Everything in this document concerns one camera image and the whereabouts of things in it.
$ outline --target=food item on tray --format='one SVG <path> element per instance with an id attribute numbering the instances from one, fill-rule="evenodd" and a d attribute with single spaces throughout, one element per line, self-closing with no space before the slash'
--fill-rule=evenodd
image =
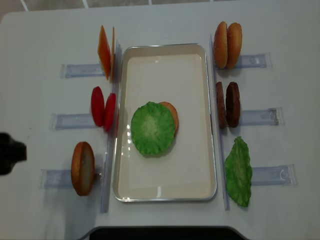
<path id="1" fill-rule="evenodd" d="M 242 29 L 239 23 L 232 23 L 227 31 L 228 59 L 226 67 L 233 69 L 238 61 L 242 46 Z"/>
<path id="2" fill-rule="evenodd" d="M 214 62 L 223 69 L 228 61 L 227 24 L 222 21 L 216 28 L 213 42 Z"/>
<path id="3" fill-rule="evenodd" d="M 240 119 L 240 94 L 238 84 L 230 82 L 225 97 L 226 121 L 231 128 L 236 128 Z"/>
<path id="4" fill-rule="evenodd" d="M 179 119 L 178 119 L 178 113 L 177 113 L 177 110 L 176 108 L 169 102 L 166 102 L 166 101 L 162 101 L 162 102 L 159 102 L 160 104 L 162 104 L 163 106 L 167 107 L 171 114 L 172 114 L 172 117 L 173 117 L 173 120 L 174 120 L 174 125 L 175 125 L 175 131 L 174 131 L 174 136 L 177 135 L 177 130 L 178 130 L 178 126 L 179 126 Z"/>
<path id="5" fill-rule="evenodd" d="M 105 110 L 104 110 L 104 122 L 103 129 L 108 132 L 112 126 L 116 110 L 116 94 L 110 93 L 108 99 L 106 100 Z"/>
<path id="6" fill-rule="evenodd" d="M 104 124 L 105 115 L 105 100 L 104 95 L 99 86 L 92 90 L 91 94 L 91 113 L 92 118 L 97 127 L 102 127 Z"/>
<path id="7" fill-rule="evenodd" d="M 248 207 L 251 197 L 251 178 L 248 145 L 238 136 L 224 163 L 226 190 L 228 195 L 240 206 Z"/>
<path id="8" fill-rule="evenodd" d="M 79 196 L 87 196 L 95 177 L 95 156 L 89 143 L 79 142 L 73 151 L 71 182 Z"/>
<path id="9" fill-rule="evenodd" d="M 133 114 L 131 139 L 144 156 L 162 154 L 171 146 L 175 129 L 170 110 L 162 104 L 149 101 Z"/>
<path id="10" fill-rule="evenodd" d="M 112 29 L 112 47 L 111 47 L 111 81 L 114 80 L 114 67 L 115 67 L 115 27 Z"/>
<path id="11" fill-rule="evenodd" d="M 98 55 L 102 64 L 106 79 L 109 79 L 111 68 L 111 53 L 104 26 L 101 26 L 99 34 Z"/>
<path id="12" fill-rule="evenodd" d="M 226 108 L 224 99 L 224 90 L 222 83 L 219 81 L 215 85 L 216 88 L 216 101 L 218 110 L 219 127 L 225 129 L 227 127 Z"/>

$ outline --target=red tomato slice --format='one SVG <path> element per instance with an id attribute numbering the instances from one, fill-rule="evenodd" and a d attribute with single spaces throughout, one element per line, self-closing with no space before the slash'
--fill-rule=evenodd
<path id="1" fill-rule="evenodd" d="M 103 66 L 106 79 L 109 79 L 111 68 L 111 53 L 104 26 L 101 26 L 98 44 L 98 55 Z"/>
<path id="2" fill-rule="evenodd" d="M 105 132 L 108 132 L 112 126 L 112 122 L 114 120 L 114 115 L 115 115 L 115 109 L 116 109 L 116 94 L 110 93 L 106 101 L 105 110 L 104 110 L 103 129 Z"/>
<path id="3" fill-rule="evenodd" d="M 91 113 L 96 126 L 104 124 L 105 100 L 101 88 L 96 86 L 91 94 Z"/>

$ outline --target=floor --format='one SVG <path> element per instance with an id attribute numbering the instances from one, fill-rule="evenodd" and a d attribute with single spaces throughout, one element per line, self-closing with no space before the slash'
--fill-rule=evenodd
<path id="1" fill-rule="evenodd" d="M 11 12 L 198 3 L 212 1 L 221 0 L 0 0 L 0 21 L 5 14 Z"/>

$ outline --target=green lettuce leaf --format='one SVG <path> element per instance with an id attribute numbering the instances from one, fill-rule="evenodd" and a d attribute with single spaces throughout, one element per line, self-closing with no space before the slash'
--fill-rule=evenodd
<path id="1" fill-rule="evenodd" d="M 238 136 L 224 163 L 226 190 L 240 206 L 248 207 L 251 197 L 252 167 L 248 145 Z"/>

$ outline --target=top bun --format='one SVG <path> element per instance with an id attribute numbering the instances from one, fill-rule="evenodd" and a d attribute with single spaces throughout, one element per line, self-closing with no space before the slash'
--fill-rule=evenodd
<path id="1" fill-rule="evenodd" d="M 227 24 L 224 21 L 220 22 L 214 34 L 213 55 L 215 64 L 223 69 L 228 60 Z"/>
<path id="2" fill-rule="evenodd" d="M 233 69 L 238 61 L 242 46 L 242 29 L 239 23 L 232 23 L 227 31 L 228 59 L 226 67 Z"/>

